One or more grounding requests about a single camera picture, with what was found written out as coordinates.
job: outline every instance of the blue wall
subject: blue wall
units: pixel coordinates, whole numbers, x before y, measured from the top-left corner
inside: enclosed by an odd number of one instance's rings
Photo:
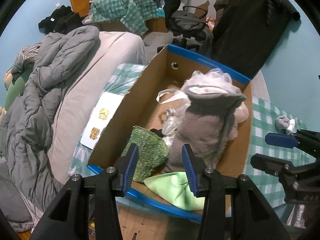
[[[302,9],[262,68],[271,103],[320,131],[320,37]]]
[[[39,32],[38,23],[52,14],[57,3],[71,6],[70,0],[26,0],[1,35],[0,106],[4,105],[6,93],[4,74],[11,68],[22,47],[36,44],[44,37],[44,34]]]

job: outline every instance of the brown sticker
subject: brown sticker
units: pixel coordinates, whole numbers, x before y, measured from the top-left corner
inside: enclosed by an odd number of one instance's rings
[[[109,110],[106,108],[102,108],[99,112],[99,119],[102,119],[103,121],[107,119],[109,115]]]
[[[98,128],[93,127],[90,134],[90,139],[96,140],[98,138],[98,135],[100,133],[100,130]]]

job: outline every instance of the small cardboard box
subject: small cardboard box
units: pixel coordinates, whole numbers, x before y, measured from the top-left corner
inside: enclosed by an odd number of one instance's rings
[[[173,68],[172,63],[177,63],[178,68]],[[171,44],[152,59],[124,96],[113,118],[102,131],[88,160],[88,165],[100,166],[103,169],[112,166],[124,150],[134,125],[148,130],[162,129],[163,114],[169,105],[176,106],[177,102],[158,104],[156,101],[158,92],[165,89],[181,88],[184,81],[195,70],[207,73],[210,69],[217,67],[229,73],[233,84],[247,96],[245,104],[249,109],[249,118],[239,124],[238,137],[228,143],[217,170],[223,175],[235,178],[242,174],[247,159],[251,131],[250,79],[207,57]],[[143,184],[133,182],[132,188],[159,201],[162,205],[168,204]],[[230,198],[226,197],[226,201],[226,208],[229,208]]]

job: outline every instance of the gingham pattern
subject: gingham pattern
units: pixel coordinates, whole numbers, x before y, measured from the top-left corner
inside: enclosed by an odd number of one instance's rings
[[[144,70],[144,65],[121,64],[107,82],[103,92],[110,92],[124,96],[133,86],[140,73]],[[75,173],[81,174],[83,177],[95,175],[87,168],[87,162],[92,150],[80,143],[80,139],[76,149],[73,152],[72,163],[69,169],[69,175]]]
[[[305,165],[314,162],[314,158],[305,152],[293,148],[282,148],[267,145],[264,138],[269,132],[277,133],[275,127],[276,118],[280,115],[294,118],[295,129],[306,129],[306,125],[298,118],[287,114],[285,111],[271,105],[261,98],[252,96],[252,125],[248,159],[244,173],[257,185],[272,207],[284,204],[284,190],[278,181],[278,177],[268,175],[263,171],[254,169],[250,159],[256,153],[291,161],[294,166]]]
[[[139,36],[148,30],[146,20],[158,18],[153,0],[96,0],[91,10],[92,22],[120,21]]]

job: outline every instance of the green pillow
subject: green pillow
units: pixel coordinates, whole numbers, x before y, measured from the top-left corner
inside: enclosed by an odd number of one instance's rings
[[[16,97],[23,95],[24,86],[28,81],[32,71],[33,68],[26,69],[26,71],[21,74],[21,76],[17,79],[17,81],[14,84],[10,84],[7,94],[5,95],[4,101],[4,109],[6,111],[8,111],[9,107],[12,105]]]

